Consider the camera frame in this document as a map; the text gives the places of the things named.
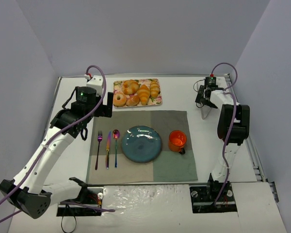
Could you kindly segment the large striped croissant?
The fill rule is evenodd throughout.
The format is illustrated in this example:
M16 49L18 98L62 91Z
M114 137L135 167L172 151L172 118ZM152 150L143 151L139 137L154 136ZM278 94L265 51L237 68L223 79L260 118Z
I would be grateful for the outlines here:
M143 84L138 89L137 95L140 98L141 104L147 105L149 97L150 97L150 89L145 84Z

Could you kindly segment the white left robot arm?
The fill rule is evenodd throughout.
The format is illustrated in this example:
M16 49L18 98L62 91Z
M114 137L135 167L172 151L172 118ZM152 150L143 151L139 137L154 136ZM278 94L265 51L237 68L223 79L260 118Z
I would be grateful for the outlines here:
M65 149L80 135L87 139L87 124L93 117L111 117L113 93L108 93L107 104L92 87L75 87L76 101L69 109L63 108L51 121L50 128L29 162L12 180L3 180L0 191L17 209L33 219L63 201L81 202L92 192L88 185L71 177L64 183L46 185L45 180Z

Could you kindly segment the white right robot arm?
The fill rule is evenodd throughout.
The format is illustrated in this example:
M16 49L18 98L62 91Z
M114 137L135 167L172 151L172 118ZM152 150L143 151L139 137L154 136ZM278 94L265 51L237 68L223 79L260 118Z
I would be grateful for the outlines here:
M239 147L249 136L250 107L239 104L233 93L217 84L213 74L203 81L197 91L196 106L220 110L217 136L223 141L223 149L209 178L210 190L219 194L227 186Z

